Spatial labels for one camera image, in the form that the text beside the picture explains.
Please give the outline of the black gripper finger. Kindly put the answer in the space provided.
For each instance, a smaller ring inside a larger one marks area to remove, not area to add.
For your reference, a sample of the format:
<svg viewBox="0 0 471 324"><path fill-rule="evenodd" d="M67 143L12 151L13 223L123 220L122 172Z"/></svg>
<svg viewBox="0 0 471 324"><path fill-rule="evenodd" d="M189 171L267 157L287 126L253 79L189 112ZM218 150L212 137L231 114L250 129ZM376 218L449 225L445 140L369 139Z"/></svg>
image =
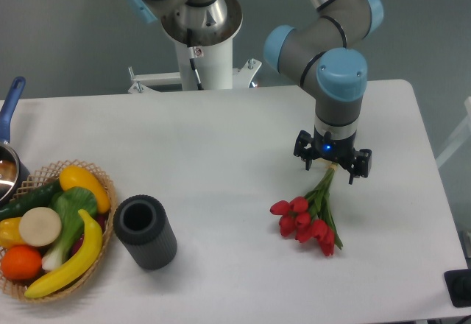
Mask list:
<svg viewBox="0 0 471 324"><path fill-rule="evenodd" d="M353 150L349 159L346 170L349 172L350 185L353 184L356 178L368 178L372 166L372 150L360 149Z"/></svg>
<svg viewBox="0 0 471 324"><path fill-rule="evenodd" d="M301 130L297 136L294 145L294 156L301 158L305 163L305 170L309 170L314 160L314 151L312 143L313 136L307 131Z"/></svg>

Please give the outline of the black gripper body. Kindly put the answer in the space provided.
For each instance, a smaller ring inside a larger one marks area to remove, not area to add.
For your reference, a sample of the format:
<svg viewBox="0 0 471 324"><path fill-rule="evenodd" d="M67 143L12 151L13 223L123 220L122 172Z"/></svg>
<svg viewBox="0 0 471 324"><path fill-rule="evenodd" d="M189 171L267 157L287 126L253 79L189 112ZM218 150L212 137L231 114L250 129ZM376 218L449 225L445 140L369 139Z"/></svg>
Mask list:
<svg viewBox="0 0 471 324"><path fill-rule="evenodd" d="M315 131L309 139L311 147L309 148L308 164L322 158L342 166L350 166L355 161L355 138L356 133L353 133L348 138L335 140L327 133L327 140L325 140L323 135Z"/></svg>

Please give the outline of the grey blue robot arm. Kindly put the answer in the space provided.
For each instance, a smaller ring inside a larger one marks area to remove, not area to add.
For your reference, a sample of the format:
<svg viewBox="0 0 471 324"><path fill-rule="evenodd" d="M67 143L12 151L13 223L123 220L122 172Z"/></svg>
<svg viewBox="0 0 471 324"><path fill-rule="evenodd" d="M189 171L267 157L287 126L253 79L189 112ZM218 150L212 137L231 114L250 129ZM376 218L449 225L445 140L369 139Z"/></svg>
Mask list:
<svg viewBox="0 0 471 324"><path fill-rule="evenodd" d="M146 23L159 21L174 42L186 91L231 89L233 38L243 15L237 0L127 0ZM316 101L314 131L301 132L294 154L306 165L338 163L351 179L367 177L369 149L354 147L367 64L353 45L383 20L380 0L311 0L317 19L304 29L272 30L264 60Z"/></svg>

